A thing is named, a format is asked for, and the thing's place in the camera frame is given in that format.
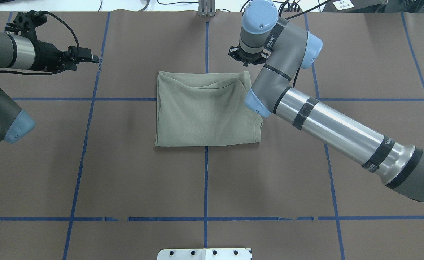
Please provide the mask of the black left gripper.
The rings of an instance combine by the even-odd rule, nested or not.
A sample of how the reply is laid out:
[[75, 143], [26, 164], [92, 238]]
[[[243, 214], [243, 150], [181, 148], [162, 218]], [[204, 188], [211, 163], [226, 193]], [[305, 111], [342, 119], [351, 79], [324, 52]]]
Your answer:
[[36, 41], [33, 43], [35, 58], [33, 71], [39, 72], [60, 72], [77, 71], [77, 64], [89, 62], [99, 63], [99, 58], [94, 55], [91, 49], [69, 46], [68, 50], [60, 51], [53, 44]]

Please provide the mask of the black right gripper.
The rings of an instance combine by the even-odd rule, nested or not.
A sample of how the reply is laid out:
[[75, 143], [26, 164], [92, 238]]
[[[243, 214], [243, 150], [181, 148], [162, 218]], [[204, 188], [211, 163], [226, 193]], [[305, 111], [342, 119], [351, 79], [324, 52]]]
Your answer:
[[244, 51], [241, 46], [230, 46], [228, 55], [235, 59], [235, 61], [241, 62], [243, 66], [265, 64], [268, 59], [268, 53], [261, 51], [251, 54]]

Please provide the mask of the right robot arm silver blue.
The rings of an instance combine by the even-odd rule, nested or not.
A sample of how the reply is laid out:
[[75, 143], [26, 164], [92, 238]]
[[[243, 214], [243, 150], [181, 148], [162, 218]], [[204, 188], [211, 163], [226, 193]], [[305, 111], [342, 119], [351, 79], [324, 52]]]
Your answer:
[[280, 16], [272, 1], [251, 0], [243, 9], [239, 43], [228, 52], [244, 66], [263, 65], [245, 106], [262, 117], [275, 114], [376, 174], [392, 191], [424, 202], [424, 148], [397, 143], [290, 85], [322, 47], [317, 36]]

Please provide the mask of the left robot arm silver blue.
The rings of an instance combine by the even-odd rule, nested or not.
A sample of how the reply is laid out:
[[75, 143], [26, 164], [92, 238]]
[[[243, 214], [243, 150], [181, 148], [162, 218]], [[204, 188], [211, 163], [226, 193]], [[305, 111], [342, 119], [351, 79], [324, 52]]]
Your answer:
[[79, 42], [65, 49], [40, 40], [34, 29], [0, 32], [0, 143], [17, 143], [36, 126], [35, 120], [8, 93], [42, 76], [75, 71], [78, 64], [98, 63], [98, 56]]

